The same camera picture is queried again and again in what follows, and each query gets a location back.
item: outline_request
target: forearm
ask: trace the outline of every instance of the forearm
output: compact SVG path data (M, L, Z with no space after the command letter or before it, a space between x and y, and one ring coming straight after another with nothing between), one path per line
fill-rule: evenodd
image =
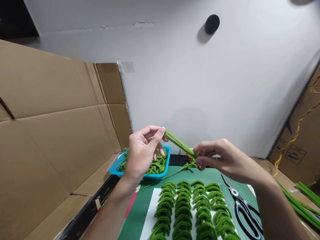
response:
M279 184L270 179L254 188L265 239L309 239Z
M123 176L87 229L83 240L118 239L124 215L136 187L137 183L130 182Z

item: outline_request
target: hand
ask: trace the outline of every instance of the hand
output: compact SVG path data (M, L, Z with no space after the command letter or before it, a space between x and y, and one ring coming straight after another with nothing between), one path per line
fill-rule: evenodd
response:
M157 159L157 148L160 155L164 156L160 141L161 139L165 142L169 141L163 136L164 132L164 127L148 126L130 135L129 155L124 177L129 178L133 184L137 185L142 180L151 165L152 158Z
M196 165L201 166L202 170L211 166L235 181L258 188L275 182L267 171L227 139L202 142L193 151L199 155ZM220 160L212 158L216 154L221 156Z

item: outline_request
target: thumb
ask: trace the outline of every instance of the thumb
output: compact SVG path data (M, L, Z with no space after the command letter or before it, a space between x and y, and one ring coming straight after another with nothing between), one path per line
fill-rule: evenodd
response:
M149 142L148 146L150 146L151 148L155 149L157 147L158 143L161 141L165 131L166 131L166 129L164 127L160 128L154 134L154 136L151 139L151 141Z
M221 162L213 157L201 156L196 158L196 165L201 166L201 170L205 170L206 166L210 166L219 170L224 166L224 162Z

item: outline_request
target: green cutting mat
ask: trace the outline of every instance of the green cutting mat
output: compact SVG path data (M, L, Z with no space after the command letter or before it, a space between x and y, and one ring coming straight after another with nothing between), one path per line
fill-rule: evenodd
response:
M169 166L168 172L165 176L181 169L182 167L178 166ZM119 240L139 240L140 235L142 232L142 228L144 225L145 218L147 216L151 196L153 193L153 188L161 188L162 184L167 181L172 181L175 184L178 182L186 180L190 183L194 182L195 180L202 181L205 185L207 185L210 182L216 182L220 185L221 191L223 192L223 195L225 197L225 201L227 203L228 208L230 209L232 213L232 220L238 230L239 236L242 240L249 239L249 237L243 232L241 226L239 225L235 212L234 212L234 199L231 196L231 193L227 187L227 185L224 183L221 173L217 169L212 168L206 168L204 171L200 171L197 168L190 168L189 170L183 170L179 173L174 174L173 176L164 179L157 184L154 184L146 189L142 189L143 187L153 183L154 181L151 180L143 180L141 184L141 188L138 192L138 195L134 201L134 204L132 206L132 209L128 215L127 220L124 223L124 226L121 230ZM248 186L246 184L238 183L230 179L230 183L232 186L239 192L240 196L246 200L248 203L252 204L254 207L258 209L258 204L249 190Z

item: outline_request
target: yellow wire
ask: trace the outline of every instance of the yellow wire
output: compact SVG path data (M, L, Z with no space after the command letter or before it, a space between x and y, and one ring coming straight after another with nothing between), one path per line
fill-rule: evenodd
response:
M317 85L317 82L318 82L319 79L320 79L320 75L319 75L319 76L317 77L317 79L314 81L314 83L313 83L313 85L312 85L312 87L311 87L311 89L310 89L310 91L311 91L312 93L320 93L320 92L317 92L316 90L314 90L314 87ZM278 175L278 168L279 168L280 161L281 161L281 159L282 159L282 153L283 153L283 151L284 151L287 147L289 147L295 140L297 140L297 137L298 137L299 131L300 131L300 123L301 123L301 121L302 121L313 109L315 109L315 108L318 107L319 105L320 105L320 102L319 102L317 105L313 106L311 109L309 109L309 110L299 119L298 124L297 124L297 130L296 130L296 133L295 133L295 135L294 135L294 138L293 138L291 141L289 141L289 142L288 142L283 148L281 148L280 151L279 151L280 156L279 156L278 160L274 163L274 166L275 166L275 168L276 168L276 173L273 175L273 177L275 177L276 175Z

